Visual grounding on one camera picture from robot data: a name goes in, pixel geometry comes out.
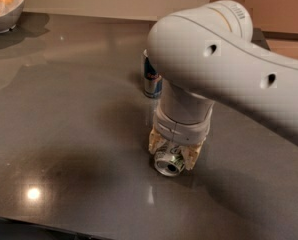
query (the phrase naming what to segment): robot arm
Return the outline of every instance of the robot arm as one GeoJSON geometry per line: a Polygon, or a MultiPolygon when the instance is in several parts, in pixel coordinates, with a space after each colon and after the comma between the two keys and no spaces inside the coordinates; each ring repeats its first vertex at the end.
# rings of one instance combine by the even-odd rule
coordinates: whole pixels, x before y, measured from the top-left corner
{"type": "Polygon", "coordinates": [[[161,138],[178,143],[187,147],[186,152],[182,148],[184,164],[192,169],[195,161],[189,166],[188,147],[203,142],[208,133],[211,100],[298,145],[298,60],[250,43],[252,29],[246,9],[233,1],[174,13],[157,22],[147,50],[167,84],[154,119],[151,153],[163,146],[161,138]]]}

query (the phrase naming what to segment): aluminum can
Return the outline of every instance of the aluminum can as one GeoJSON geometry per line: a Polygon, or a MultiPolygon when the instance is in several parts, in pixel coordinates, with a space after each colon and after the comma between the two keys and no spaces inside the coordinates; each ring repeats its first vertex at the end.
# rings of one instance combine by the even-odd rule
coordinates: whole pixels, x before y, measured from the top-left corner
{"type": "Polygon", "coordinates": [[[143,52],[141,64],[144,78],[144,94],[149,98],[159,98],[162,91],[162,76],[151,66],[147,50],[143,52]]]}
{"type": "Polygon", "coordinates": [[[168,177],[179,175],[185,168],[182,150],[181,146],[171,141],[158,148],[155,153],[155,168],[158,172],[168,177]]]}

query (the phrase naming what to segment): gray table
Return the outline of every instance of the gray table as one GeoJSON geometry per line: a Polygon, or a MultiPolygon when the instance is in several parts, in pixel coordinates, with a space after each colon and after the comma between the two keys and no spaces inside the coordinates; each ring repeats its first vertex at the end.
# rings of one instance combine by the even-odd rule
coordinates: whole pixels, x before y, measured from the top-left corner
{"type": "Polygon", "coordinates": [[[23,13],[0,35],[0,216],[113,239],[298,239],[298,147],[238,112],[216,104],[193,171],[154,170],[151,25],[23,13]]]}

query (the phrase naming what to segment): soda can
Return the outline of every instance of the soda can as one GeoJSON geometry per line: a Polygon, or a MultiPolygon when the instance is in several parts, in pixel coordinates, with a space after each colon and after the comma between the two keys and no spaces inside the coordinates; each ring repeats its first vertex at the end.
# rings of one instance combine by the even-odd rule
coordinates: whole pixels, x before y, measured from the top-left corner
{"type": "Polygon", "coordinates": [[[167,141],[155,153],[155,168],[165,176],[179,175],[185,168],[182,155],[183,148],[176,143],[167,141]]]}
{"type": "Polygon", "coordinates": [[[159,98],[162,91],[162,76],[151,66],[147,50],[142,55],[144,94],[149,98],[159,98]]]}

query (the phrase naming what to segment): bowl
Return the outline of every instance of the bowl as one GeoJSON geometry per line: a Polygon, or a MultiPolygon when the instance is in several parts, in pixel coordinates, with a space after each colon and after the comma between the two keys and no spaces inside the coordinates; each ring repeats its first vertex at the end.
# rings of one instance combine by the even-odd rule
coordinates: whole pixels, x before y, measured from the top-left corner
{"type": "Polygon", "coordinates": [[[0,33],[8,32],[16,26],[23,11],[24,2],[25,0],[22,0],[12,11],[0,16],[0,33]]]}

